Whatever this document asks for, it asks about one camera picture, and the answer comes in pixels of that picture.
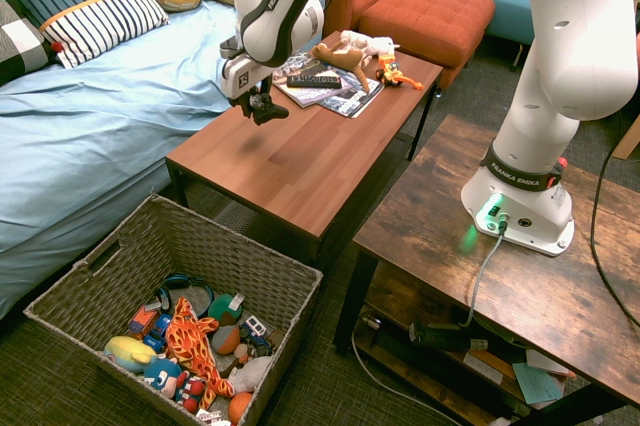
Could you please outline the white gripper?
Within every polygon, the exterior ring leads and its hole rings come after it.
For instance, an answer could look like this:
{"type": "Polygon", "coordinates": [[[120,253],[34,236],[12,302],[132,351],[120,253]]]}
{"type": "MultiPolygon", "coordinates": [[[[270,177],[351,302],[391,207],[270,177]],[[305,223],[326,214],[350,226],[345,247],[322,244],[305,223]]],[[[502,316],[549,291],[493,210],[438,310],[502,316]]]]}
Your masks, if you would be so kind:
{"type": "Polygon", "coordinates": [[[270,95],[272,81],[269,78],[273,67],[263,65],[252,59],[248,54],[241,53],[234,58],[227,59],[223,65],[220,88],[229,99],[236,99],[245,117],[251,118],[251,94],[244,94],[251,87],[261,82],[255,93],[255,107],[269,108],[273,105],[270,95]]]}

